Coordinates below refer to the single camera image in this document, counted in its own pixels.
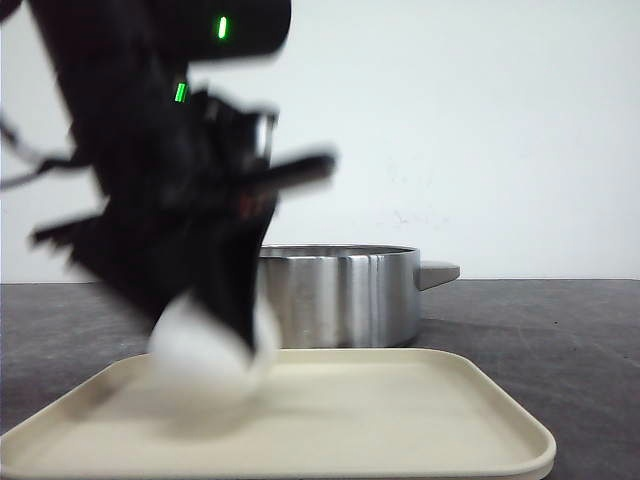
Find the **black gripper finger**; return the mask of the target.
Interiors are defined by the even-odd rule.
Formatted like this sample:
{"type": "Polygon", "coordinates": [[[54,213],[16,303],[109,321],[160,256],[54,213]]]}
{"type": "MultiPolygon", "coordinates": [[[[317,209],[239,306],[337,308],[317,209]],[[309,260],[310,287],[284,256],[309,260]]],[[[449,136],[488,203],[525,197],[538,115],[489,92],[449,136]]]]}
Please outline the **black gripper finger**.
{"type": "Polygon", "coordinates": [[[256,353],[255,315],[260,250],[270,214],[219,221],[203,230],[196,248],[194,289],[206,310],[256,353]]]}
{"type": "Polygon", "coordinates": [[[183,235],[133,241],[78,234],[70,246],[71,259],[130,304],[145,330],[153,329],[169,303],[193,285],[191,253],[183,235]]]}

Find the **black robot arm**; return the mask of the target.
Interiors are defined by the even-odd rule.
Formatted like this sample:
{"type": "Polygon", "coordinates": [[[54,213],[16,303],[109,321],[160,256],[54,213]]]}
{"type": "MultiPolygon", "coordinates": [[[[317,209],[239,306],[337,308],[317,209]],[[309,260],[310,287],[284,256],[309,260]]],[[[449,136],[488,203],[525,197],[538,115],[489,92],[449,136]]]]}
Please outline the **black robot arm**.
{"type": "Polygon", "coordinates": [[[260,249],[281,191],[328,178],[334,154],[276,165],[257,140],[269,108],[243,109],[193,88],[196,62],[267,57],[288,37],[288,1],[33,1],[29,5],[70,115],[71,155],[39,154],[8,125],[2,137],[37,175],[90,169],[106,204],[37,229],[69,250],[155,325],[191,297],[256,349],[260,249]]]}

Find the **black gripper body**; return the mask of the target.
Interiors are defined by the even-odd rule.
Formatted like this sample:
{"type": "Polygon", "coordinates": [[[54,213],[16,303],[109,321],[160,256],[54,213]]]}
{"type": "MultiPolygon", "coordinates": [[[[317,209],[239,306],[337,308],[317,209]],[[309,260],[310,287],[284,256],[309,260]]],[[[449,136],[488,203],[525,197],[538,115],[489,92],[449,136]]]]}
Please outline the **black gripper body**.
{"type": "Polygon", "coordinates": [[[73,156],[48,159],[44,168],[91,169],[106,205],[99,214],[39,228],[32,240],[66,248],[71,259],[70,241],[78,234],[133,241],[183,235],[194,274],[203,230],[273,216],[280,191],[333,172],[328,152],[273,165],[277,119],[274,110],[241,109],[199,90],[133,118],[77,120],[73,156]]]}

